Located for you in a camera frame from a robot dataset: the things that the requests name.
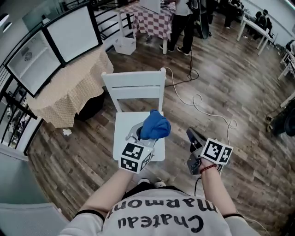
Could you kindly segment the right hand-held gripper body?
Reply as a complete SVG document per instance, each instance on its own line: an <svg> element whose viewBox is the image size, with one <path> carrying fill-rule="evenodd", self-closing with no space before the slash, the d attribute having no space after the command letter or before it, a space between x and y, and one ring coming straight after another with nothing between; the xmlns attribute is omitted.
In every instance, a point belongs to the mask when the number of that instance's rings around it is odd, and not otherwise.
<svg viewBox="0 0 295 236"><path fill-rule="evenodd" d="M226 165L232 154L233 147L208 138L203 148L191 152L187 166L191 175L200 174L201 159L206 159L217 165Z"/></svg>

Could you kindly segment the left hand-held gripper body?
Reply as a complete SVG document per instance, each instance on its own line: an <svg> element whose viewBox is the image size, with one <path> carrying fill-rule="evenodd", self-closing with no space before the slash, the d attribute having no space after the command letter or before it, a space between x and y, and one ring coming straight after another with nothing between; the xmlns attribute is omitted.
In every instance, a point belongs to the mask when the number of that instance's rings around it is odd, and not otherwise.
<svg viewBox="0 0 295 236"><path fill-rule="evenodd" d="M119 168L132 173L140 173L154 156L154 147L129 143L125 140L119 159Z"/></svg>

